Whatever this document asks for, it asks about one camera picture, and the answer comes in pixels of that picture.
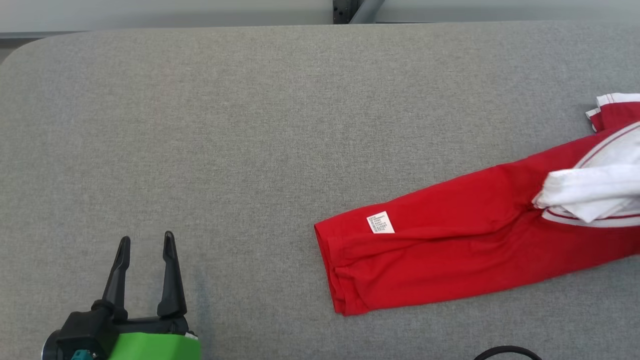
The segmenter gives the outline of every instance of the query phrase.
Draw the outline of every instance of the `white care tag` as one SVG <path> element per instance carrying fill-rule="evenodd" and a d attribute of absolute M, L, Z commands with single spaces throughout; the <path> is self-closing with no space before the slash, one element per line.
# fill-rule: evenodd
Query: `white care tag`
<path fill-rule="evenodd" d="M 391 226 L 391 221 L 389 220 L 389 216 L 386 211 L 382 211 L 381 213 L 371 215 L 367 218 L 367 222 L 369 226 L 371 226 L 371 231 L 374 234 L 394 234 L 394 227 Z"/>

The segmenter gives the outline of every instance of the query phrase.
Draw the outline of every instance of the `robotic arm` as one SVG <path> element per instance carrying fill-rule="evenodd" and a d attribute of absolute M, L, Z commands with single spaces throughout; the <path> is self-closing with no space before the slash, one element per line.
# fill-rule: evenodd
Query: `robotic arm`
<path fill-rule="evenodd" d="M 128 319 L 125 272 L 131 239 L 120 240 L 102 298 L 90 311 L 74 311 L 44 344 L 42 360 L 199 360 L 200 342 L 189 330 L 175 238 L 164 234 L 164 286 L 157 316 Z"/>

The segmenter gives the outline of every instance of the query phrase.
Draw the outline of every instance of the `black cable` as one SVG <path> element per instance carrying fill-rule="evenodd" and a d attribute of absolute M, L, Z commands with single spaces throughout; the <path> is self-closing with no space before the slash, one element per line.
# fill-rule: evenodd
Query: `black cable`
<path fill-rule="evenodd" d="M 531 350 L 527 350 L 523 347 L 514 347 L 511 345 L 508 346 L 503 346 L 503 347 L 494 347 L 494 348 L 490 348 L 489 350 L 483 352 L 482 354 L 478 355 L 474 360 L 486 360 L 488 358 L 490 358 L 491 356 L 497 355 L 497 354 L 505 354 L 505 353 L 514 353 L 514 354 L 520 354 L 520 355 L 524 355 L 529 357 L 529 359 L 531 360 L 542 360 L 540 358 L 540 356 L 537 356 L 533 351 Z"/>

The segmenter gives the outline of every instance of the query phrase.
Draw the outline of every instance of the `white wall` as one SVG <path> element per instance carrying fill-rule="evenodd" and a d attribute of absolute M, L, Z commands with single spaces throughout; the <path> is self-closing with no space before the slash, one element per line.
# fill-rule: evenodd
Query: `white wall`
<path fill-rule="evenodd" d="M 640 0 L 387 0 L 379 21 L 637 17 Z M 0 33 L 331 24 L 332 0 L 0 0 Z"/>

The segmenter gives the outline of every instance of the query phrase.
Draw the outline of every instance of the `teal connector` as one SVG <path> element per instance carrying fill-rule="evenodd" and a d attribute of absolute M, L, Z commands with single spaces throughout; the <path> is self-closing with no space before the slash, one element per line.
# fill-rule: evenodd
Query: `teal connector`
<path fill-rule="evenodd" d="M 71 357 L 71 360 L 93 360 L 91 354 L 87 350 L 78 350 L 74 352 L 74 355 Z"/>

